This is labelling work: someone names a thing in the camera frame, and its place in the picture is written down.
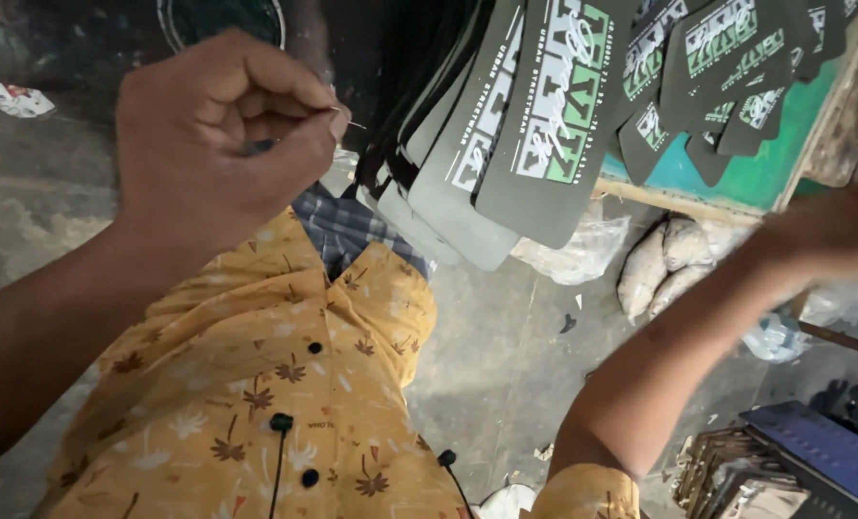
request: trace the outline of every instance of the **hand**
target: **hand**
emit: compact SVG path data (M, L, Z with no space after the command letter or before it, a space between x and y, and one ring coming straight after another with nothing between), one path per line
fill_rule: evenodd
M230 29L128 74L116 120L116 225L197 270L326 173L350 113L304 65Z
M858 278L858 184L799 200L766 220L751 240L787 259L791 275Z

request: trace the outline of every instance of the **wooden table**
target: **wooden table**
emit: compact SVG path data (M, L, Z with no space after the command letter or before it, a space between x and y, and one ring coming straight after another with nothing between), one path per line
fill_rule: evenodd
M858 169L858 18L846 53L825 63L808 85L796 83L784 101L781 134L756 157L736 157L721 182L707 187L679 135L644 185L632 185L623 165L608 157L596 191L676 210L696 218L755 223L783 210L804 177L829 186L850 182Z

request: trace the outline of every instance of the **plaid shirt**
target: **plaid shirt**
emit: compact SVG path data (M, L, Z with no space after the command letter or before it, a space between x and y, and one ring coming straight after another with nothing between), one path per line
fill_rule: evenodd
M316 183L291 204L307 237L320 252L326 274L334 280L363 253L370 242L381 242L428 281L435 262L416 252L380 216L353 198L334 198Z

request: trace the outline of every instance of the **floral print shirt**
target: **floral print shirt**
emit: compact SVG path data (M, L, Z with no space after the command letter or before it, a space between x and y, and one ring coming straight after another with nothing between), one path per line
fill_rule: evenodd
M434 325L399 256L372 243L331 283L286 210L100 357L36 516L469 517L401 394ZM636 486L573 466L530 516L597 513L636 517Z

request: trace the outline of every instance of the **green painted surface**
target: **green painted surface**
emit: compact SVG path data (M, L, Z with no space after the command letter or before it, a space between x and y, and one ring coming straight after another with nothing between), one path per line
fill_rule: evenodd
M819 77L809 85L795 83L784 100L778 138L763 142L755 157L735 157L714 187L705 185L688 159L688 136L684 134L666 150L646 186L724 206L741 204L771 210L791 178L794 162L835 78L836 65L829 62L823 64ZM601 174L627 179L623 164L610 156L606 156Z

